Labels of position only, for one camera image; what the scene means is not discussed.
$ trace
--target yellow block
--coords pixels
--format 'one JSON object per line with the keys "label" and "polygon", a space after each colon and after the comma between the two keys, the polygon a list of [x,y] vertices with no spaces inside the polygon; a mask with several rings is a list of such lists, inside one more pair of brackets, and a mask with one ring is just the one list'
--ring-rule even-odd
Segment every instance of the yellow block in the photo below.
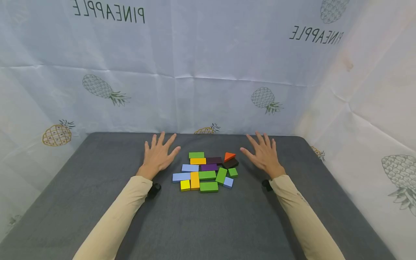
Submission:
{"label": "yellow block", "polygon": [[199,190],[199,172],[191,172],[191,191]]}
{"label": "yellow block", "polygon": [[190,191],[191,190],[191,184],[189,183],[189,180],[181,181],[181,191]]}
{"label": "yellow block", "polygon": [[191,158],[191,164],[207,164],[207,158]]}

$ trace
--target orange triangular block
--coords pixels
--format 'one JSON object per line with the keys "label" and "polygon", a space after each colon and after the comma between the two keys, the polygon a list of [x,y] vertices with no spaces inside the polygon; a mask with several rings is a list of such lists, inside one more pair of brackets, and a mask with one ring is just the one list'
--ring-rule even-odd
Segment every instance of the orange triangular block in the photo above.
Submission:
{"label": "orange triangular block", "polygon": [[224,162],[231,160],[232,158],[235,157],[235,154],[232,153],[225,153],[225,158],[224,158]]}

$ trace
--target beige sleeve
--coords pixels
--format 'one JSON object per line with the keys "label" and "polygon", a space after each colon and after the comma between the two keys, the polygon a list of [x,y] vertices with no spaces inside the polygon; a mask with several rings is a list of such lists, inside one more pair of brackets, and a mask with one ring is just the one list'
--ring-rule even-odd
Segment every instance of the beige sleeve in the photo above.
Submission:
{"label": "beige sleeve", "polygon": [[345,260],[337,244],[287,175],[270,181],[308,260]]}
{"label": "beige sleeve", "polygon": [[152,181],[132,177],[78,249],[73,260],[114,260]]}

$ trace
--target fabric backdrop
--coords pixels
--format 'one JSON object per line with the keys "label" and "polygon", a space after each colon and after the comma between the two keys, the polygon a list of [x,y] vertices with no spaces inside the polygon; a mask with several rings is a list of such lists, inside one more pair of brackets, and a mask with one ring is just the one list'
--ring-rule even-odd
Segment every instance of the fabric backdrop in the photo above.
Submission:
{"label": "fabric backdrop", "polygon": [[306,138],[395,256],[415,259],[414,1],[0,7],[0,240],[88,133],[259,130]]}

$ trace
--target gray tabletop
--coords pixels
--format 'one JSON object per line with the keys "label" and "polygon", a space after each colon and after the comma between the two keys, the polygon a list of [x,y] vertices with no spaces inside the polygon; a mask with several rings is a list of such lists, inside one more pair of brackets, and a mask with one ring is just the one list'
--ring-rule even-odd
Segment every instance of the gray tabletop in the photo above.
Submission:
{"label": "gray tabletop", "polygon": [[[0,259],[71,259],[143,161],[152,134],[94,133],[77,149],[0,244]],[[274,136],[279,160],[347,260],[394,257],[308,143]],[[179,134],[180,154],[154,182],[161,191],[134,217],[116,259],[305,259],[288,218],[257,170],[240,152],[245,136]],[[172,173],[188,152],[237,154],[239,176],[218,193],[180,192]]]}

